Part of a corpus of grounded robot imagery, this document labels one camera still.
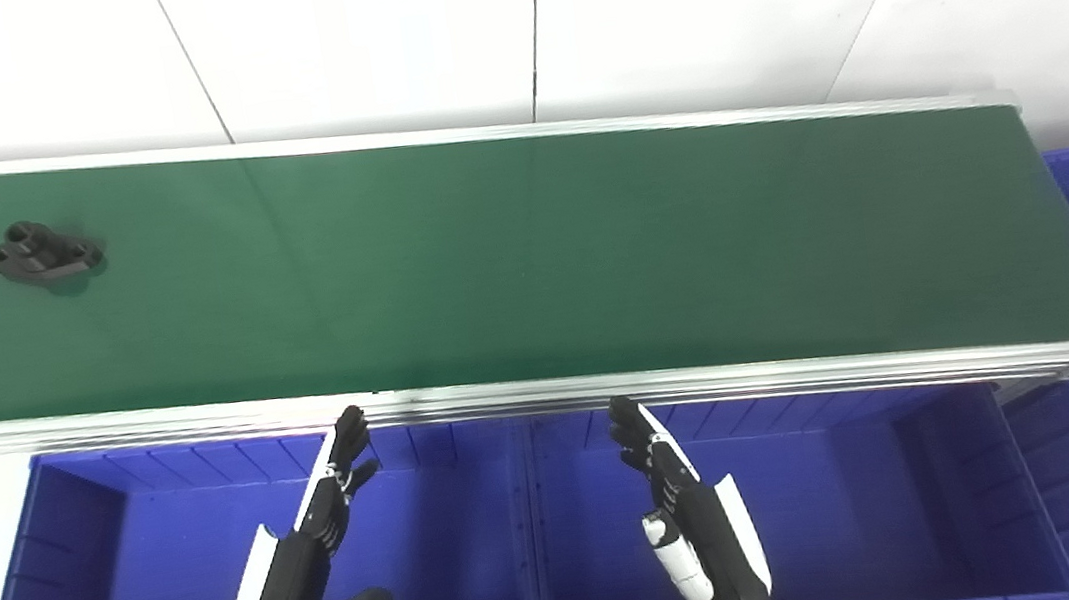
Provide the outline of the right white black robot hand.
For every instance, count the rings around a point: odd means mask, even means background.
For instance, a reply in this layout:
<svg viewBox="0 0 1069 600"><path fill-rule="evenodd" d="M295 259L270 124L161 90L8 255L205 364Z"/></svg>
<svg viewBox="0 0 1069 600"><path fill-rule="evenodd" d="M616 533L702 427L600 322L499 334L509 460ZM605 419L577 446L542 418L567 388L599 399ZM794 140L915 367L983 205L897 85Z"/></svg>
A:
<svg viewBox="0 0 1069 600"><path fill-rule="evenodd" d="M770 565L733 475L704 482L659 418L628 396L608 402L609 435L653 499L647 544L683 600L774 600Z"/></svg>

